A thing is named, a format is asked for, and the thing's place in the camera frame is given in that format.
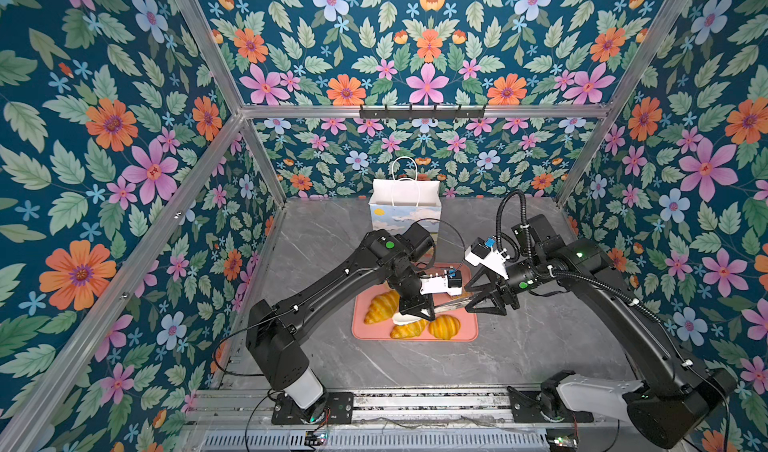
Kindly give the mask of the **round striped bun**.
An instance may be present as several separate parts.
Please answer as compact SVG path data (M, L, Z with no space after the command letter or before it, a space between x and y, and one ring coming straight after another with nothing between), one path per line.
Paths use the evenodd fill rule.
M451 315L437 316L428 325L429 333L439 340L451 340L461 331L461 321Z

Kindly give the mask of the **painted landscape paper bag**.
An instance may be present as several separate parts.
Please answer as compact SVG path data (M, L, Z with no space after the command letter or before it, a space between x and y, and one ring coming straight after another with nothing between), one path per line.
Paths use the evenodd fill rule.
M437 243L442 204L440 182L420 174L412 157L394 158L386 178L373 180L369 200L373 229L400 234L419 223Z

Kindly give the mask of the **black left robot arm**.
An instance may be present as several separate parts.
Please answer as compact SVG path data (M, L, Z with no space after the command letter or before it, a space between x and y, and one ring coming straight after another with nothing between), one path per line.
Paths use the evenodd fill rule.
M270 387L287 395L307 422L324 411L328 392L302 343L346 303L383 283L399 294L407 314L435 319L434 302L421 293L421 270L415 266L433 246L430 232L417 223L400 234L370 231L347 259L307 288L275 305L261 300L250 309L246 349Z

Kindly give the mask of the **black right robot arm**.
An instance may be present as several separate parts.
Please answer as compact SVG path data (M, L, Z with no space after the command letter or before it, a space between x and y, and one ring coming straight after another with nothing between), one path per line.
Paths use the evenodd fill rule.
M594 241L567 243L547 218L535 216L512 229L520 259L502 247L504 232L476 239L465 252L478 277L466 285L469 313L504 315L521 293L555 282L581 300L613 334L636 372L634 381L596 379L563 370L545 380L534 408L552 421L576 412L629 422L649 442L671 449L718 407L736 381L683 351L662 321L629 294L621 272ZM480 283L479 277L485 278Z

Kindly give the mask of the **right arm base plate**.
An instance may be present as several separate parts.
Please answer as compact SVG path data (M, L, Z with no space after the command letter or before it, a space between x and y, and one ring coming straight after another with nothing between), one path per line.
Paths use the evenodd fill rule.
M511 385L506 387L511 413L518 423L561 422L562 412L557 399L549 392L520 390Z

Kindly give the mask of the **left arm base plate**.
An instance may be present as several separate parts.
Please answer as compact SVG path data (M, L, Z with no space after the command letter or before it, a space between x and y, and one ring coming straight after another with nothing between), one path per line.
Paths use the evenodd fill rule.
M279 392L273 407L272 425L349 425L352 423L355 395L352 392L328 392L309 409L301 409L295 401Z

